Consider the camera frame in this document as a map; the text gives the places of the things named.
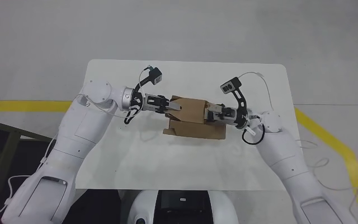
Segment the cable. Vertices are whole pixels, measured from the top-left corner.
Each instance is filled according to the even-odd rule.
[[[242,138],[242,140],[244,141],[244,143],[246,143],[246,144],[249,144],[249,145],[251,145],[251,146],[255,146],[255,145],[257,145],[257,144],[260,144],[260,142],[262,142],[262,140],[263,140],[263,138],[264,138],[264,136],[265,136],[265,126],[264,126],[264,124],[261,124],[262,125],[262,136],[261,136],[261,138],[260,138],[260,140],[258,140],[258,142],[255,142],[255,143],[251,143],[251,142],[248,142],[248,141],[246,141],[246,139],[245,139],[245,133],[246,133],[246,131],[247,131],[247,129],[244,129],[244,131],[243,131],[243,133],[242,133],[242,136],[241,136],[241,138]]]
[[[75,98],[77,98],[78,96],[83,96],[83,97],[85,97],[90,103],[92,103],[96,108],[98,108],[99,110],[105,112],[106,114],[115,116],[115,117],[117,117],[117,118],[133,118],[133,117],[137,116],[137,115],[143,110],[145,93],[144,93],[143,87],[142,87],[141,84],[140,84],[140,77],[142,76],[142,73],[143,73],[145,70],[147,70],[147,69],[148,69],[148,67],[145,68],[145,69],[143,69],[143,70],[141,71],[141,73],[139,74],[139,78],[138,78],[139,89],[140,89],[141,92],[142,92],[142,105],[141,105],[141,107],[140,107],[138,113],[135,113],[135,114],[133,114],[132,116],[118,116],[118,115],[115,115],[115,114],[111,114],[111,113],[109,113],[107,110],[104,110],[103,108],[100,108],[95,102],[93,102],[93,101],[92,101],[87,95],[85,95],[85,94],[78,94]]]
[[[12,199],[12,186],[11,186],[10,180],[11,180],[12,178],[28,178],[28,177],[29,177],[29,175],[17,175],[17,176],[12,176],[12,177],[10,177],[10,178],[7,180],[7,183],[8,183],[9,188],[10,188],[10,196],[6,199],[5,205],[4,205],[4,207],[0,210],[0,213],[5,210],[5,208],[7,207],[7,205],[10,203],[10,200]]]
[[[324,164],[318,165],[321,161],[325,161]],[[337,191],[337,192],[341,192],[341,191],[344,191],[344,190],[353,190],[353,189],[355,189],[355,194],[354,194],[354,197],[353,197],[353,200],[352,200],[351,204],[349,205],[348,210],[349,210],[349,213],[351,214],[351,216],[352,216],[352,217],[356,220],[356,222],[357,222],[357,218],[356,218],[355,215],[353,214],[352,207],[353,207],[353,205],[354,205],[354,201],[356,200],[356,198],[357,198],[357,196],[358,196],[358,188],[357,188],[357,187],[339,188],[339,189],[337,189],[337,188],[331,188],[331,187],[326,186],[325,184],[323,184],[323,183],[317,178],[317,175],[315,174],[315,170],[316,170],[317,168],[325,167],[325,166],[328,165],[328,163],[329,163],[329,158],[322,158],[322,159],[318,160],[313,166],[308,166],[308,165],[307,165],[307,166],[313,168],[313,170],[312,170],[313,176],[316,178],[316,180],[320,183],[320,185],[321,185],[322,187],[324,187],[324,188],[326,188],[326,189],[328,189],[328,190],[334,190],[334,191]]]
[[[311,142],[311,141],[308,141],[308,140],[297,139],[297,140],[295,140],[295,141],[296,141],[296,142],[298,142],[298,141],[300,141],[300,142],[308,142],[308,143],[314,145],[314,147],[311,147],[311,148],[310,148],[310,147],[299,146],[300,148],[303,148],[303,149],[305,149],[305,150],[312,150],[312,149],[318,147],[318,145],[317,145],[316,143]]]
[[[244,74],[241,74],[238,78],[244,76],[245,74],[250,74],[250,73],[256,74],[256,75],[259,76],[259,77],[263,80],[263,82],[265,83],[266,90],[267,90],[267,93],[268,93],[268,99],[270,100],[271,109],[274,110],[274,107],[272,106],[271,94],[270,94],[270,91],[269,91],[269,87],[268,87],[268,85],[267,85],[266,80],[263,78],[263,74],[261,74],[261,73],[259,73],[259,72],[245,72]]]
[[[42,167],[42,165],[46,162],[46,160],[47,160],[47,153],[49,152],[50,146],[51,146],[52,142],[55,140],[57,134],[51,139],[49,145],[47,146],[45,155],[44,155],[44,157],[41,159],[40,164],[39,164],[39,166],[38,166],[37,169],[36,169],[36,172],[37,172],[37,171]]]

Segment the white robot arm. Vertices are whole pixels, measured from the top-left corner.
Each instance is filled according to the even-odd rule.
[[[157,84],[161,78],[158,68],[150,69],[148,81]],[[88,107],[88,99],[107,113]],[[105,81],[89,81],[67,110],[59,126],[56,144],[42,167],[20,186],[2,216],[2,223],[62,223],[75,194],[77,172],[91,149],[101,140],[117,108],[130,111],[141,105],[142,110],[165,113],[180,106],[163,96],[146,94],[138,88],[112,88]]]
[[[210,112],[209,109],[208,117],[235,125],[238,129],[245,129],[243,141],[256,146],[264,162],[282,181],[292,200],[297,223],[356,223],[349,209],[327,195],[308,170],[301,149],[293,136],[282,127],[280,116],[274,111],[254,114],[247,110],[246,100],[239,90],[240,86],[238,78],[233,78],[221,86],[225,94],[234,94],[239,103],[238,109],[223,106],[221,113],[214,110]],[[245,140],[246,132],[253,135],[254,143]]]

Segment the cardboard box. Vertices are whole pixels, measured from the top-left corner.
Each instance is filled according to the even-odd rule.
[[[204,119],[205,100],[181,98],[172,96],[171,101],[181,105],[180,111],[170,110],[166,117],[169,118],[169,128],[163,130],[163,134],[172,136],[225,139],[226,125],[207,123]]]

